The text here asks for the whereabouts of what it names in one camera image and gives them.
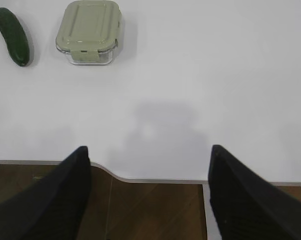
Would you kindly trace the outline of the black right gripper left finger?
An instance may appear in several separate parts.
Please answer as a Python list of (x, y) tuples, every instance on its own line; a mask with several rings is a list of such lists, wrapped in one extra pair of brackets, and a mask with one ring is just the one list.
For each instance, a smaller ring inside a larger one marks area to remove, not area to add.
[(0, 203), (0, 240), (75, 240), (91, 182), (89, 151), (80, 146), (47, 176)]

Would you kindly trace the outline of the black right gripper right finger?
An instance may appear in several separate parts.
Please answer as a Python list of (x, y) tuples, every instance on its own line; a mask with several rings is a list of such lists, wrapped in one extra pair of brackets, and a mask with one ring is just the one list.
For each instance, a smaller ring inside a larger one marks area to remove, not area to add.
[(223, 240), (301, 240), (301, 201), (265, 181), (221, 145), (211, 149), (208, 185)]

